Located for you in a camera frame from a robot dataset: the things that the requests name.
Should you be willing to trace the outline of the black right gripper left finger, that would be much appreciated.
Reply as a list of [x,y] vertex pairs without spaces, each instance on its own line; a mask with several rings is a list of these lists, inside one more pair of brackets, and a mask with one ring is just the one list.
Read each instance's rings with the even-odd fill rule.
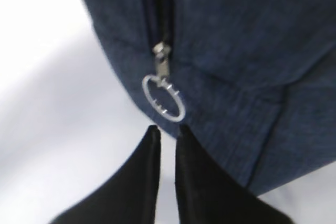
[[123,166],[53,223],[154,223],[160,164],[160,131],[149,126]]

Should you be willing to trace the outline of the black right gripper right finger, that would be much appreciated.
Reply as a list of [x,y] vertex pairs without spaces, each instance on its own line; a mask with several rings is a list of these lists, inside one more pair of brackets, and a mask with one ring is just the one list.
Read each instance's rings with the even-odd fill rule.
[[222,170],[187,125],[176,142],[175,189],[180,223],[289,222]]

